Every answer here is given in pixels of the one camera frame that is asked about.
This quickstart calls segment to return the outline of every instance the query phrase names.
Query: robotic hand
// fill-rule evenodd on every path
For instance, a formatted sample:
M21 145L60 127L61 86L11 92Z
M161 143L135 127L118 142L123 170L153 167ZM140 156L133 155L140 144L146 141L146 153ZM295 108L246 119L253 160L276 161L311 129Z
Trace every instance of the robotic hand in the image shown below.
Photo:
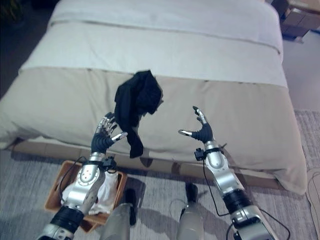
M95 203L100 186L105 180L105 171L115 169L113 157L106 159L106 150L127 136L121 132L111 137L117 128L115 115L107 113L99 122L91 141L89 160L84 162L77 174L73 189L63 206L47 224L37 240L72 240L84 216Z
M193 107L197 120L202 124L200 131L179 130L184 136L203 142L205 151L198 148L195 158L204 161L214 176L214 182L225 203L233 226L237 229L235 240L278 240L261 211L244 191L239 179L228 167L228 160L216 142L212 129L201 110Z

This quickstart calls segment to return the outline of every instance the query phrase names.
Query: white bedsheet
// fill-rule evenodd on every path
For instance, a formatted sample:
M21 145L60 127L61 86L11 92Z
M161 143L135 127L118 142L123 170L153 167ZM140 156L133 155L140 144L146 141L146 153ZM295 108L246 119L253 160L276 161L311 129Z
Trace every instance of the white bedsheet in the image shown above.
M62 0L49 26L70 20L240 39L283 52L278 13L257 0Z
M155 4L153 1L141 8L137 7L139 6L137 0L132 3L126 2L129 6L135 3L136 7L124 8L123 0L113 2L113 4L100 0L95 0L96 4L87 4L87 1L81 0L76 3L73 0L63 0L52 15L48 32L21 69L87 68L123 73L151 69L156 76L264 83L287 87L281 64L282 57L279 54L282 53L282 41L277 15L274 14L271 7L261 2L246 0L240 1L242 5L235 3L233 7L230 7L227 6L228 3L231 3L229 1L233 0L223 1L223 3L212 1L219 2L220 4L215 4L220 11L224 8L226 13L220 12L215 15L217 10L210 5L211 10L215 11L211 15L209 11L204 12L206 17L202 18L202 21L205 23L207 19L207 27L203 25L201 28L201 19L189 25L187 19L182 16L185 16L187 11L195 12L197 14L192 15L190 19L197 19L196 17L199 17L201 12L199 8L206 9L205 6L209 4L206 0L197 2L198 11L177 8L181 11L174 13L177 14L176 18L173 17L172 8L169 8L172 14L166 12L164 16L157 8L151 8L151 4ZM147 6L166 21L159 21L159 16L152 21L154 18L151 16L157 16L156 13L143 15ZM196 8L195 2L190 6ZM141 16L136 13L137 9L140 10L138 13L142 14ZM240 25L243 25L242 28L246 30L241 32L241 36L238 34L239 31L234 31L234 29L241 29L237 26L236 17L231 17L236 12L243 19L246 18L242 15L251 13L250 22L254 22L250 24L248 21L242 21L243 24ZM125 13L129 14L128 18L119 17ZM223 25L214 24L214 28L208 24L210 21L214 23L215 18L223 18L224 15L227 18L225 17ZM129 21L129 17L131 17L131 24L135 24L135 27L125 26L129 24L125 22L125 20ZM232 20L235 23L233 27L230 25ZM108 21L112 24L97 24ZM261 23L265 21L269 23L267 27L262 28ZM149 27L141 28L142 23L149 24ZM170 31L159 30L170 26ZM196 28L199 28L200 33L195 33ZM215 31L215 34L202 34L206 31L211 31L211 33Z

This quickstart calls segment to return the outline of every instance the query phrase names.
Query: black cloth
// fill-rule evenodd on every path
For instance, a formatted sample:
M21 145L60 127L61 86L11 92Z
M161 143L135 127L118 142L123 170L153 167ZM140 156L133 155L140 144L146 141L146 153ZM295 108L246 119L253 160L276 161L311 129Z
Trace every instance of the black cloth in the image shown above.
M153 114L160 103L162 90L151 71L139 71L131 79L120 85L115 94L115 121L127 132L127 141L131 146L130 158L143 154L144 146L133 130L137 127L140 116Z

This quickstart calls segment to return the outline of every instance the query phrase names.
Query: wicker basket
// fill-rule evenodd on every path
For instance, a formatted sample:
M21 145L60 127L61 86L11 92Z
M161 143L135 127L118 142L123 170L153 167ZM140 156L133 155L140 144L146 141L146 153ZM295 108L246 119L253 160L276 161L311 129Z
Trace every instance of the wicker basket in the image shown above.
M59 183L63 177L63 175L68 171L68 169L74 164L74 161L66 160L63 162L60 172L56 176L54 184L50 190L48 198L44 204L44 208L50 212L58 212L61 207L61 199L59 194ZM81 163L76 163L72 170L65 176L63 183L61 185L61 190L63 191L68 185L73 183L76 180L78 171L82 167ZM118 172L118 183L116 186L116 196L115 202L112 209L114 209L118 204L120 199L122 198L124 188L127 181L127 175L123 172ZM107 213L99 213L96 215L86 215L82 220L80 227L84 232L89 233L94 230L96 227L100 225L104 225L107 221L109 214Z

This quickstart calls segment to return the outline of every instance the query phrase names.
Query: silver robot leg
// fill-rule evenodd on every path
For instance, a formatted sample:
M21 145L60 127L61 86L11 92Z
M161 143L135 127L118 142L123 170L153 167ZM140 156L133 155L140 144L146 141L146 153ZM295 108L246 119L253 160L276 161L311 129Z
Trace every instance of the silver robot leg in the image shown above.
M130 239L130 207L131 203L122 203L108 217L99 240Z
M189 202L181 215L176 240L204 240L203 218L196 202Z

